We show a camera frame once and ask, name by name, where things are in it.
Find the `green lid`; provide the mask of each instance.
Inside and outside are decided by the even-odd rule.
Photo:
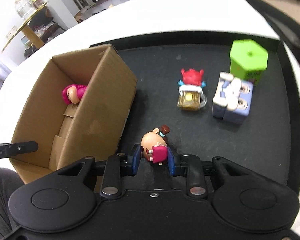
[[[234,41],[230,58],[246,71],[260,71],[267,68],[268,52],[253,40]]]

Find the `black table surface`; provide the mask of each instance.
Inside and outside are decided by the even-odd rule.
[[[212,99],[219,74],[230,70],[230,46],[171,45],[118,51],[138,78],[137,92],[118,152],[129,152],[156,127],[170,127],[169,142],[179,154],[211,161],[223,156],[277,182],[286,184],[290,159],[290,117],[278,57],[269,52],[268,66],[253,89],[250,113],[242,125],[214,118]],[[181,69],[203,69],[207,105],[197,112],[177,107]],[[156,180],[163,172],[166,182]],[[171,179],[165,167],[142,159],[137,176],[125,178],[127,188],[169,188],[184,183]]]

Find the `green hexagonal box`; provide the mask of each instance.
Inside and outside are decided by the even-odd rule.
[[[258,84],[268,64],[268,52],[253,40],[234,41],[230,58],[230,73],[254,86]]]

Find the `room floor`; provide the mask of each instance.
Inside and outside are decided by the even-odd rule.
[[[82,20],[86,20],[92,16],[93,13],[101,12],[104,9],[108,9],[110,5],[118,5],[120,3],[124,3],[129,0],[100,0],[97,3],[100,3],[82,14]]]

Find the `pink hair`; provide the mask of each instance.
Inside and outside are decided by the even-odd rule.
[[[70,87],[76,87],[76,89],[77,89],[77,96],[78,96],[78,98],[79,98],[80,100],[82,99],[82,97],[83,97],[83,95],[84,95],[84,93],[85,93],[85,91],[86,91],[86,89],[87,89],[87,86],[84,86],[84,85],[72,84],[72,85],[67,86],[67,87],[62,91],[62,98],[63,98],[63,100],[65,101],[65,103],[66,103],[67,105],[72,104],[71,101],[70,101],[69,98],[68,98],[68,95],[67,95],[67,90],[68,90],[68,88],[70,88]]]

